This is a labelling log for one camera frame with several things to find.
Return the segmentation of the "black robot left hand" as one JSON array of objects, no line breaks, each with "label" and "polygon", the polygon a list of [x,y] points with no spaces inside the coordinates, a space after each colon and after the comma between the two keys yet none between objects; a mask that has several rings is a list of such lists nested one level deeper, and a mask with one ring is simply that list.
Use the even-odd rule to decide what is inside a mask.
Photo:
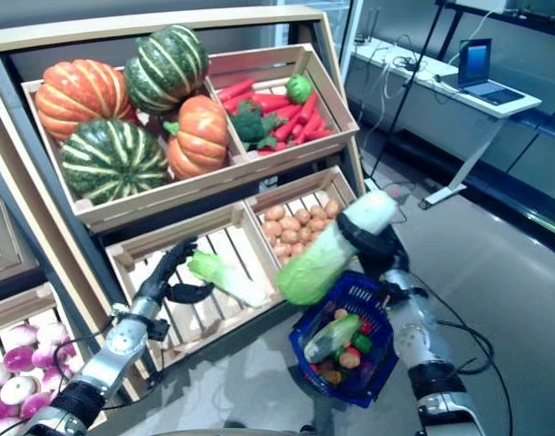
[{"label": "black robot left hand", "polygon": [[176,272],[176,267],[184,264],[194,254],[196,248],[195,236],[190,236],[176,244],[141,284],[136,296],[150,299],[158,304],[161,304],[164,299],[181,304],[193,304],[208,298],[214,289],[214,284],[211,282],[202,285],[169,283]]}]

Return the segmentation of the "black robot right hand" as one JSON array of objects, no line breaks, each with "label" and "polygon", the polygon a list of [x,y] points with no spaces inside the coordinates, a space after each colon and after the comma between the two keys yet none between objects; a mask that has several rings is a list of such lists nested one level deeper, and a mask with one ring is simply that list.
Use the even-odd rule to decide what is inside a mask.
[{"label": "black robot right hand", "polygon": [[373,234],[354,224],[346,213],[336,218],[344,239],[357,250],[364,272],[378,279],[390,270],[410,271],[409,256],[391,224]]}]

